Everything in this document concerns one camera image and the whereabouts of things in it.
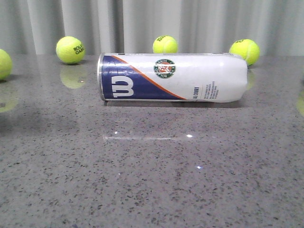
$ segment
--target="blue label section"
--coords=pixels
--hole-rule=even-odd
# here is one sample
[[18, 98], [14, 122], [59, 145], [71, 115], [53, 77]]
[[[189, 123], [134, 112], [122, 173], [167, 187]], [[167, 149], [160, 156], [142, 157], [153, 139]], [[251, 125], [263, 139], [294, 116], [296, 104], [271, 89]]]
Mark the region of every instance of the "blue label section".
[[129, 64], [111, 56], [104, 56], [101, 78], [105, 99], [181, 100], [158, 88]]

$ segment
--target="white curtain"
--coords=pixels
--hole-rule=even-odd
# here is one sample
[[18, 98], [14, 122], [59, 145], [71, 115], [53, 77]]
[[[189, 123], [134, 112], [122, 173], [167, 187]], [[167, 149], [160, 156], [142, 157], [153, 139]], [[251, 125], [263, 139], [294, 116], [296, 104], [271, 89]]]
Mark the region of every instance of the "white curtain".
[[304, 55], [304, 0], [0, 0], [0, 48], [54, 54], [63, 36], [89, 55], [151, 53], [171, 35], [179, 53], [228, 52], [238, 39], [261, 55]]

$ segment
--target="granite countertop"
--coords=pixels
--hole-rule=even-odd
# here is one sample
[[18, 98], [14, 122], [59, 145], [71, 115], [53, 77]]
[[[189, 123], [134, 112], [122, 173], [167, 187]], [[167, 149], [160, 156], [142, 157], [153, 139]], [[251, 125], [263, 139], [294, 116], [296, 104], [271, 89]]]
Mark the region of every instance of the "granite countertop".
[[304, 57], [261, 57], [224, 104], [104, 103], [98, 56], [11, 57], [0, 228], [304, 227]]

